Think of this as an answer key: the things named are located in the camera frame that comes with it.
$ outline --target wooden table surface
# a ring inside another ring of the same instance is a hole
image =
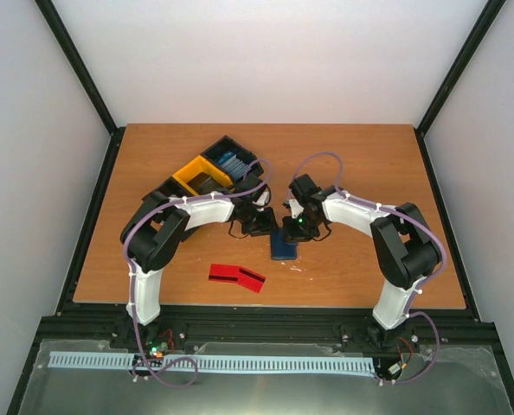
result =
[[[209,145],[229,135],[273,166],[272,206],[281,223],[287,185],[299,163],[324,150],[344,160],[342,186],[372,201],[415,203],[445,241],[411,125],[372,124],[130,124],[119,150],[74,294],[79,303],[126,303],[128,270],[119,235],[153,190]],[[317,185],[331,185],[337,161],[322,156],[303,170]],[[332,225],[322,242],[299,244],[294,261],[272,261],[267,236],[234,239],[228,224],[199,229],[164,270],[161,303],[371,307],[384,282],[372,239]],[[209,282],[211,263],[243,265],[267,278],[256,294],[236,284]],[[414,306],[464,308],[453,261],[425,287]]]

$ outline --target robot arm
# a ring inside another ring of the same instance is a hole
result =
[[[409,298],[417,284],[441,261],[438,246],[419,228],[399,217],[365,207],[338,194],[333,187],[322,190],[308,175],[291,185],[295,200],[288,202],[291,216],[283,219],[288,241],[317,240],[319,225],[339,222],[372,237],[378,264],[386,278],[373,317],[385,330],[399,326],[407,318]],[[405,203],[391,207],[426,225],[418,207]],[[401,235],[409,235],[403,241]]]
[[[235,192],[254,188],[259,183],[258,177],[248,175],[246,180],[236,185]],[[145,222],[128,246],[128,256],[135,267],[130,278],[132,281],[133,275],[136,275],[134,296],[138,321],[146,325],[159,315],[163,269],[174,257],[186,231],[213,222],[238,220],[242,233],[252,236],[269,234],[276,222],[273,210],[262,207],[266,199],[266,191],[263,189],[242,198],[185,200],[153,216],[153,222],[161,224],[159,229],[153,227],[152,221]],[[125,242],[128,233],[149,212],[173,200],[178,198],[168,198],[157,190],[149,193],[120,235],[121,242]],[[132,298],[126,309],[132,315]]]

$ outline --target red card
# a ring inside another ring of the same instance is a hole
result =
[[[211,264],[209,281],[236,283],[248,290],[259,293],[266,278],[243,266]]]

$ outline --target black cable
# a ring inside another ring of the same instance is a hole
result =
[[[244,238],[247,238],[247,236],[249,235],[249,233],[246,233],[244,236],[236,236],[232,233],[232,227],[234,226],[234,221],[232,220],[230,222],[230,228],[228,229],[228,235],[230,235],[232,238],[236,238],[236,239],[244,239]]]
[[[321,239],[313,238],[312,240],[315,240],[317,242],[321,242],[321,241],[325,240],[326,238],[328,238],[330,235],[332,235],[332,230],[328,227],[328,225],[326,225],[326,223],[324,224],[324,227],[328,230],[328,233],[324,237],[322,237]]]

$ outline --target black metal frame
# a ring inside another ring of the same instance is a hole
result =
[[[81,84],[86,89],[111,138],[74,251],[73,261],[61,293],[56,315],[43,317],[40,322],[8,414],[18,413],[39,344],[43,339],[108,339],[116,347],[135,348],[130,327],[132,320],[125,313],[124,306],[73,302],[76,284],[80,277],[80,271],[84,264],[125,128],[117,128],[112,120],[111,114],[107,110],[51,0],[36,0],[36,3]],[[415,129],[415,135],[466,301],[465,310],[429,310],[428,314],[436,322],[440,336],[448,339],[451,344],[486,345],[492,348],[514,411],[514,381],[511,371],[505,359],[495,326],[492,323],[479,321],[479,313],[425,144],[428,129],[503,5],[504,0],[487,1],[479,19],[472,28],[471,34],[467,37],[449,73],[436,93],[432,104],[428,107],[420,125]],[[174,328],[175,333],[184,333],[183,339],[177,336],[176,343],[177,346],[186,350],[205,342],[305,342],[329,344],[339,347],[343,351],[360,352],[376,358],[395,356],[394,350],[379,352],[367,344],[363,345],[361,342],[352,342],[351,340],[344,342],[342,340],[343,335],[349,334],[350,339],[353,338],[353,335],[358,335],[363,325],[370,319],[371,310],[369,309],[211,306],[162,306],[161,309],[161,316],[156,323],[164,323]],[[434,340],[429,325],[419,318],[407,321],[405,330],[417,334],[422,342],[432,342]]]

